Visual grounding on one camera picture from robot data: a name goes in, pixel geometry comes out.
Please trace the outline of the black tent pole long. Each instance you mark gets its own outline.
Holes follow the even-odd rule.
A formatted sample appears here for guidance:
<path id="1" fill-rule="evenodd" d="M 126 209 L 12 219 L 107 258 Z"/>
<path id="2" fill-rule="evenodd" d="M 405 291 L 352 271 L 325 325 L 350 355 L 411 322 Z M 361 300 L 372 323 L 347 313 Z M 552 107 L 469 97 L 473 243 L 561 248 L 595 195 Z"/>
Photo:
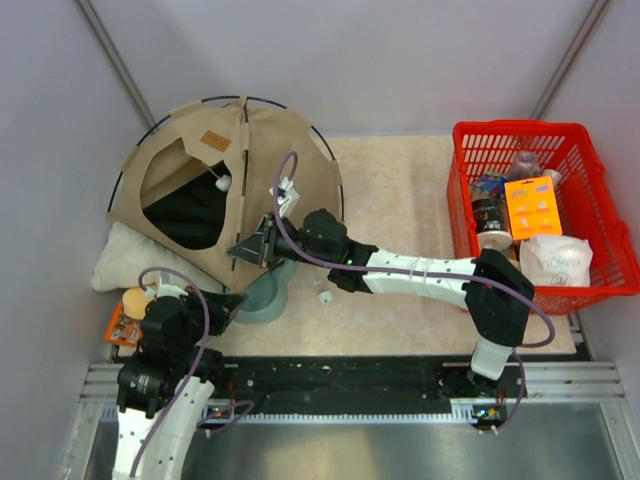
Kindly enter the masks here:
<path id="1" fill-rule="evenodd" d="M 196 106 L 200 106 L 202 104 L 206 104 L 206 103 L 211 103 L 211 102 L 222 102 L 225 101 L 225 104 L 223 105 L 223 108 L 226 108 L 227 106 L 231 105 L 232 101 L 235 100 L 239 100 L 240 99 L 240 95 L 217 95 L 217 96 L 209 96 L 209 97 L 205 97 L 202 98 L 200 100 L 197 100 L 195 102 Z M 266 98 L 262 98 L 262 97 L 257 97 L 257 96 L 247 96 L 247 100 L 249 102 L 260 102 L 266 105 L 271 105 L 274 107 L 277 107 L 281 110 L 288 110 L 290 112 L 293 111 L 292 108 L 271 100 L 271 99 L 266 99 Z M 153 123 L 150 127 L 147 128 L 146 132 L 141 136 L 141 138 L 135 143 L 136 147 L 140 147 L 149 137 L 155 135 L 160 129 L 161 127 L 171 119 L 172 115 L 170 113 L 167 113 L 166 115 L 164 115 L 162 118 L 160 118 L 159 120 L 157 120 L 155 123 Z M 317 138 L 320 139 L 320 141 L 322 142 L 322 144 L 324 145 L 327 153 L 329 154 L 330 160 L 336 165 L 336 167 L 339 167 L 338 164 L 338 160 L 329 144 L 329 142 L 326 140 L 325 136 L 322 134 L 322 132 L 314 125 L 311 124 L 310 126 L 311 131 L 315 134 L 315 136 Z M 120 186 L 120 183 L 122 181 L 122 178 L 124 176 L 124 169 L 125 167 L 121 167 L 118 173 L 118 176 L 116 178 L 116 181 L 114 183 L 112 192 L 111 192 L 111 196 L 108 202 L 108 206 L 106 209 L 106 214 L 110 215 L 112 210 L 113 210 L 113 205 L 114 202 L 116 200 L 116 195 L 118 193 L 118 189 Z M 340 214 L 340 219 L 344 220 L 345 219 L 345 196 L 344 196 L 344 187 L 342 182 L 339 182 L 339 186 L 338 186 L 338 195 L 339 195 L 339 200 L 340 200 L 340 207 L 339 207 L 339 214 Z"/>

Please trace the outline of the black tent pole crossing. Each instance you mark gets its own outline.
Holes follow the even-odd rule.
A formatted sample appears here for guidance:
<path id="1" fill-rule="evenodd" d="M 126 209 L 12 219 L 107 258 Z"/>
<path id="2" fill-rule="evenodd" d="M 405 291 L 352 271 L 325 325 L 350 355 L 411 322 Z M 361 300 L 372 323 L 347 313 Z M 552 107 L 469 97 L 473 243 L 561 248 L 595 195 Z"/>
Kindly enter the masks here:
<path id="1" fill-rule="evenodd" d="M 249 232 L 251 216 L 251 207 L 247 198 L 248 180 L 249 180 L 249 160 L 250 160 L 250 123 L 248 111 L 248 97 L 240 96 L 237 101 L 240 113 L 240 153 L 242 160 L 242 175 L 240 188 L 240 201 L 238 210 L 238 220 L 236 232 L 233 237 L 232 248 Z"/>

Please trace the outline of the beige fabric pet tent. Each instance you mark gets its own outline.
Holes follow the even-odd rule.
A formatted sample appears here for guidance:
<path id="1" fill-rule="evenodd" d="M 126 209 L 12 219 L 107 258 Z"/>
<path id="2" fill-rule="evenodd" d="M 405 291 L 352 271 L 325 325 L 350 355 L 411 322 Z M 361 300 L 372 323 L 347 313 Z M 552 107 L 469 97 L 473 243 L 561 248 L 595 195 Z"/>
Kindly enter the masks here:
<path id="1" fill-rule="evenodd" d="M 291 151 L 298 155 L 299 195 L 288 216 L 292 223 L 301 226 L 318 209 L 343 219 L 338 163 L 313 139 L 311 122 L 291 108 L 252 97 L 229 98 L 223 106 L 199 101 L 172 111 L 124 162 L 108 218 L 240 293 L 264 271 L 227 251 L 272 210 L 270 190 Z"/>

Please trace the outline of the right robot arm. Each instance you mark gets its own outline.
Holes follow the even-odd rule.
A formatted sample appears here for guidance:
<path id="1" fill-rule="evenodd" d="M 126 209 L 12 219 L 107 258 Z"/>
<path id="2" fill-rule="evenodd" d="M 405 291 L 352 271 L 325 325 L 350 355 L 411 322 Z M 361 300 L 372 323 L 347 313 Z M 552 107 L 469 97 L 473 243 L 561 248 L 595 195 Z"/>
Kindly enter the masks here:
<path id="1" fill-rule="evenodd" d="M 400 255 L 351 239 L 346 226 L 326 209 L 308 214 L 301 227 L 268 213 L 227 253 L 262 269 L 283 260 L 322 267 L 331 283 L 350 293 L 413 295 L 467 311 L 479 338 L 466 380 L 481 396 L 502 385 L 506 363 L 523 343 L 533 308 L 533 284 L 495 250 L 454 260 Z"/>

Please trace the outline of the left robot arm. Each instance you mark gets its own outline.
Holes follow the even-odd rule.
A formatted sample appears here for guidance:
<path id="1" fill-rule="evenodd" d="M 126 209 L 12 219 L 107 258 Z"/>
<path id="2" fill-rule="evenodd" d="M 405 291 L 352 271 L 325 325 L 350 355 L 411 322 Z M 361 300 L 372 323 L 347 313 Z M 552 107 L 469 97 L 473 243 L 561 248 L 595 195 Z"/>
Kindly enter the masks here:
<path id="1" fill-rule="evenodd" d="M 142 338 L 118 383 L 114 479 L 179 479 L 207 401 L 226 387 L 220 352 L 204 335 L 221 335 L 244 295 L 156 297 L 146 306 Z"/>

